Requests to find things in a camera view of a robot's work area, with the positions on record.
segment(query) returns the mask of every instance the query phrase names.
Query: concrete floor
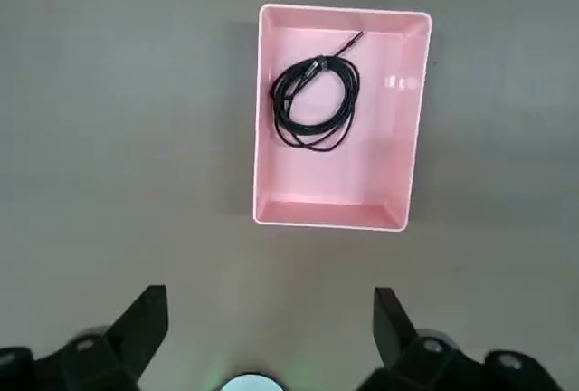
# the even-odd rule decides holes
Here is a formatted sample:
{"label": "concrete floor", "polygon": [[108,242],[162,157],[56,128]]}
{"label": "concrete floor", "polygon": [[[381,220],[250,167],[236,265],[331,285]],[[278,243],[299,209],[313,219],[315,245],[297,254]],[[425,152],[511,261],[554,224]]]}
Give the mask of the concrete floor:
{"label": "concrete floor", "polygon": [[[434,36],[404,234],[251,218],[265,2],[415,9]],[[38,355],[165,283],[145,390],[263,368],[353,390],[372,290],[470,355],[579,387],[577,0],[0,0],[2,345]]]}

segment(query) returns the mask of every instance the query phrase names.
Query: pink tray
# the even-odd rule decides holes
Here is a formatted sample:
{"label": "pink tray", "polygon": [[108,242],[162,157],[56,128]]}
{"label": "pink tray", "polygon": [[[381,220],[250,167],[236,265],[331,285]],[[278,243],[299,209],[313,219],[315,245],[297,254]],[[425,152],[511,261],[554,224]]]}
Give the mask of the pink tray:
{"label": "pink tray", "polygon": [[[424,13],[296,5],[260,11],[253,218],[260,224],[402,231],[408,225],[414,158],[432,19]],[[344,54],[360,71],[354,124],[329,153],[286,147],[273,127],[268,91],[289,65]],[[296,98],[292,118],[318,122],[341,101],[323,73]]]}

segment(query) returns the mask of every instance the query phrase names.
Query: black wire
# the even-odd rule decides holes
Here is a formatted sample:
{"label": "black wire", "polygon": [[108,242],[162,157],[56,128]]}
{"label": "black wire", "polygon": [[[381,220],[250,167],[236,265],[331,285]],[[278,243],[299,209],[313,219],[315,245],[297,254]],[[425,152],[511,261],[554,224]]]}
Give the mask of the black wire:
{"label": "black wire", "polygon": [[[352,127],[358,92],[360,92],[360,73],[348,59],[339,55],[350,49],[362,37],[358,33],[333,56],[317,56],[291,65],[271,85],[270,97],[273,101],[273,118],[275,129],[280,139],[290,147],[305,148],[311,151],[328,152],[340,145]],[[321,72],[334,72],[344,85],[344,99],[337,112],[331,118],[318,124],[300,124],[291,119],[291,107],[295,97]],[[281,129],[293,138],[284,136]],[[329,147],[319,147],[339,130],[344,129],[336,143]],[[304,137],[319,136],[310,142]]]}

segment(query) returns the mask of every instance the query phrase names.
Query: black mechanical part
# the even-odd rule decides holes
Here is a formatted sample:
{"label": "black mechanical part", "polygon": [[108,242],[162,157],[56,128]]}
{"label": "black mechanical part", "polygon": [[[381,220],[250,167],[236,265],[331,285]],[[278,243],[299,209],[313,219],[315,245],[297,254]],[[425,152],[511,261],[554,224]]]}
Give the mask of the black mechanical part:
{"label": "black mechanical part", "polygon": [[1,391],[137,391],[168,331],[166,287],[149,286],[104,333],[78,337],[46,358],[0,349]]}
{"label": "black mechanical part", "polygon": [[522,353],[496,350],[480,364],[435,337],[421,337],[392,289],[375,289],[374,339],[384,368],[358,391],[561,391]]}

